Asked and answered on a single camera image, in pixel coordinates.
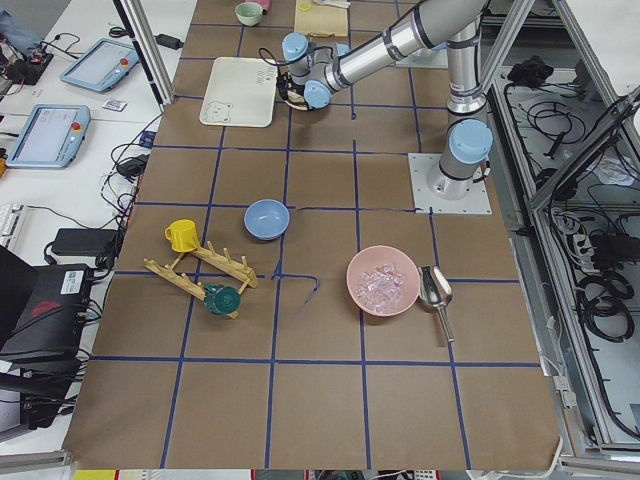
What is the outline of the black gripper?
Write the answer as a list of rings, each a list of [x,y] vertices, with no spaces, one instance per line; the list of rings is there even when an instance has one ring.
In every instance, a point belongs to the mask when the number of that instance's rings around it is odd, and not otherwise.
[[[295,98],[291,95],[296,95],[295,86],[291,81],[291,75],[288,72],[279,73],[277,77],[277,91],[280,98],[285,103],[291,103]]]

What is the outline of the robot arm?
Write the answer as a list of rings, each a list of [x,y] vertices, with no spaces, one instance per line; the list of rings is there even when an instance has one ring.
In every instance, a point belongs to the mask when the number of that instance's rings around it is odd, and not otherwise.
[[[485,1],[421,1],[377,36],[350,50],[320,45],[298,32],[282,41],[276,88],[292,108],[319,110],[337,92],[420,49],[446,48],[450,125],[446,147],[426,175],[427,187],[454,201],[466,196],[493,144],[486,124],[486,96],[480,79],[481,18]]]

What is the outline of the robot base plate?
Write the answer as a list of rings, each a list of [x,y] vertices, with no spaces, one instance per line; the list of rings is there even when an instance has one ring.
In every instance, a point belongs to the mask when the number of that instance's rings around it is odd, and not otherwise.
[[[424,214],[491,215],[482,169],[477,167],[470,179],[451,180],[440,171],[440,157],[408,154],[414,209]]]

